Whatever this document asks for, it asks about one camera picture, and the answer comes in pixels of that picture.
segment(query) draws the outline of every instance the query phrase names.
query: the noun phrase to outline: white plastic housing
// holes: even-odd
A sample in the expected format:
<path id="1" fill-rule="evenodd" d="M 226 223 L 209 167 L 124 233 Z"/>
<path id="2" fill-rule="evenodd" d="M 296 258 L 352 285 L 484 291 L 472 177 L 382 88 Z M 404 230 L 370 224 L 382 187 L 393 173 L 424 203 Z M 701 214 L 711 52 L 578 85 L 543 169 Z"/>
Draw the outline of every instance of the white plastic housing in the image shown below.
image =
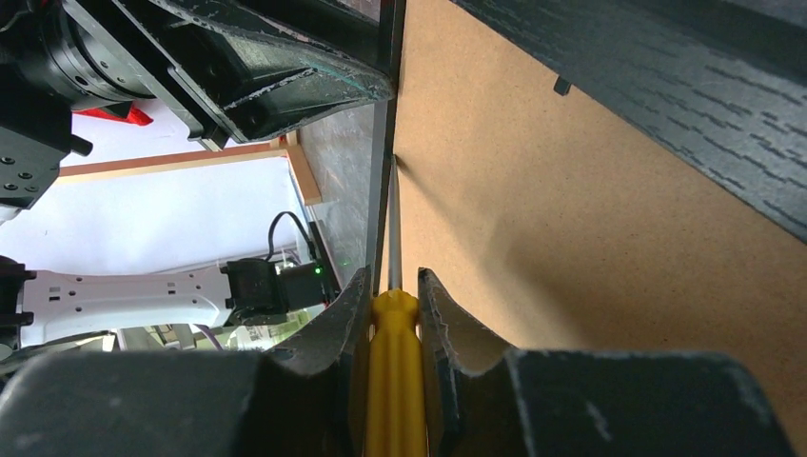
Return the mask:
<path id="1" fill-rule="evenodd" d="M 83 276 L 39 270 L 25 283 L 21 347 L 113 328 L 165 324 L 221 327 L 229 317 L 227 276 L 217 267 L 178 274 Z"/>

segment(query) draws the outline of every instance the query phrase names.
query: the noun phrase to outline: white wall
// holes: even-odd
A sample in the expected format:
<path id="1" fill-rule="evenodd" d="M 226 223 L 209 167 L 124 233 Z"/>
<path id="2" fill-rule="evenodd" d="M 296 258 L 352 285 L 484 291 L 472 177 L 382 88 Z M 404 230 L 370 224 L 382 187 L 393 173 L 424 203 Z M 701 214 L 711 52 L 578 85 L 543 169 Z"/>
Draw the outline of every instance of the white wall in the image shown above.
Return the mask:
<path id="1" fill-rule="evenodd" d="M 155 123 L 145 128 L 77 116 L 73 131 L 95 150 L 63 166 L 200 149 L 170 111 L 146 111 Z M 294 192 L 285 158 L 54 185 L 0 226 L 0 255 L 33 269 L 130 274 L 252 253 L 266 249 L 278 212 L 301 213 Z M 294 243 L 294 229 L 280 224 L 275 246 Z"/>

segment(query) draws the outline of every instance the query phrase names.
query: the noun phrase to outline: red part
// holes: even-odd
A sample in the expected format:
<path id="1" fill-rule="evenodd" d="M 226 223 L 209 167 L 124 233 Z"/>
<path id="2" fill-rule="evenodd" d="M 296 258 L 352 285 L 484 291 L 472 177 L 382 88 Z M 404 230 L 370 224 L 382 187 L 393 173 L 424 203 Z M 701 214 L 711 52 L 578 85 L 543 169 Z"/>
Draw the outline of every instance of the red part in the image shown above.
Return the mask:
<path id="1" fill-rule="evenodd" d="M 154 122 L 153 119 L 148 117 L 148 114 L 140 111 L 135 107 L 131 107 L 128 111 L 128 116 L 126 118 L 118 117 L 102 109 L 85 109 L 83 111 L 76 111 L 76 114 L 81 114 L 82 116 L 89 116 L 89 117 L 97 117 L 99 119 L 107 119 L 109 121 L 117 121 L 117 122 L 124 122 L 127 124 L 134 124 L 135 126 L 147 126 Z"/>

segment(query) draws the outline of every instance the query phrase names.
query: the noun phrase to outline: brown cardboard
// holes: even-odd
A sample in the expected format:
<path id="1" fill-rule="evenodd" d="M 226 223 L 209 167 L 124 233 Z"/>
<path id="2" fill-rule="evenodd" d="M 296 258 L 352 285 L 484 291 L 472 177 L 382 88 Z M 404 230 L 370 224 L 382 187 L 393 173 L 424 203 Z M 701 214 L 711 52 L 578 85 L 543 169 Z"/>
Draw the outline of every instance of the brown cardboard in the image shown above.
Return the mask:
<path id="1" fill-rule="evenodd" d="M 404 287 L 527 348 L 710 349 L 807 454 L 807 248 L 447 0 L 408 2 Z"/>

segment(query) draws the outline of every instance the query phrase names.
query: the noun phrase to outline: wooden frame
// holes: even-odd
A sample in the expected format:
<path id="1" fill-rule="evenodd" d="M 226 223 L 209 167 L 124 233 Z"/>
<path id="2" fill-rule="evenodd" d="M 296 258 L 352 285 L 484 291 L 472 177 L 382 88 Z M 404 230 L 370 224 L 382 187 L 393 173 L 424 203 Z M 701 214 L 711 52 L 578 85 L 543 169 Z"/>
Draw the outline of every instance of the wooden frame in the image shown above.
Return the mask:
<path id="1" fill-rule="evenodd" d="M 291 174 L 303 197 L 305 205 L 322 203 L 317 182 L 305 158 L 303 148 L 298 144 L 297 132 L 254 145 L 224 148 L 220 151 L 197 150 L 178 154 L 140 157 L 137 159 L 115 160 L 98 164 L 75 165 L 63 167 L 59 171 L 57 184 L 84 183 L 99 179 L 136 176 L 140 174 L 159 173 L 176 169 L 194 169 L 212 165 L 233 164 L 248 160 L 259 160 L 270 157 L 288 158 Z"/>

